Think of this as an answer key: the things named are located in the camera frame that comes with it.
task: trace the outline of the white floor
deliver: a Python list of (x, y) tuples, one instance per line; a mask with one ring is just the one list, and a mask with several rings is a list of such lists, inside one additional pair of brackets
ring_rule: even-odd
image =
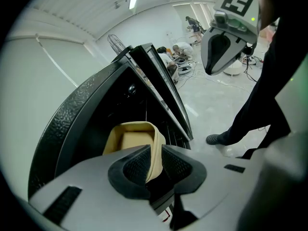
[[(249, 80), (244, 73), (232, 77), (225, 73), (207, 75), (202, 64), (200, 48), (195, 47), (195, 69), (186, 76), (180, 76), (181, 80), (176, 85), (193, 131), (194, 140), (190, 142), (191, 148), (211, 154), (241, 156), (247, 149), (259, 146), (266, 134), (265, 130), (250, 131), (240, 142), (230, 146), (207, 145), (205, 139), (209, 134), (222, 133), (232, 125), (255, 82)], [(254, 55), (263, 59), (267, 48), (267, 41), (259, 38)], [(248, 73), (258, 80), (261, 69), (253, 65)]]

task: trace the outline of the person in white shirt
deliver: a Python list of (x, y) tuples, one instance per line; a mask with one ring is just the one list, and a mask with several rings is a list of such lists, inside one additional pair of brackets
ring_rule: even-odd
[(174, 84), (177, 84), (178, 83), (177, 80), (179, 79), (178, 66), (175, 64), (174, 61), (170, 59), (170, 57), (167, 56), (167, 54), (158, 53), (158, 55), (163, 60), (168, 72), (170, 73), (173, 79)]
[(179, 42), (173, 45), (172, 49), (180, 57), (187, 58), (187, 60), (193, 59), (193, 48), (185, 42)]

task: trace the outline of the yellow plastic bin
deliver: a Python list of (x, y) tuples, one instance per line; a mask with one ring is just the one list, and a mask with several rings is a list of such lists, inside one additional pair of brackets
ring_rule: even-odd
[(162, 144), (165, 143), (165, 137), (152, 123), (147, 121), (126, 122), (111, 130), (103, 155), (149, 144), (151, 146), (151, 166), (146, 178), (146, 182), (149, 182), (159, 176), (163, 170), (161, 152)]

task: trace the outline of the shoe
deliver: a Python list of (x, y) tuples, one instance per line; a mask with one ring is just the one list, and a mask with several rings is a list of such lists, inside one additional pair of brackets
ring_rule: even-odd
[(211, 135), (207, 136), (207, 138), (205, 140), (206, 143), (210, 144), (210, 145), (220, 144), (218, 142), (218, 135), (219, 134), (211, 134)]

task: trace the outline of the black pants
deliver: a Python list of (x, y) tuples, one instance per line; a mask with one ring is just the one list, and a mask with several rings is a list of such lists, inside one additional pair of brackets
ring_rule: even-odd
[(239, 142), (249, 131), (271, 125), (258, 148), (268, 147), (274, 140), (290, 133), (288, 123), (275, 101), (275, 96), (292, 77), (306, 55), (298, 49), (295, 40), (286, 36), (287, 25), (282, 19), (269, 50), (264, 57), (261, 76), (247, 102), (236, 115), (228, 131), (218, 136), (219, 143)]

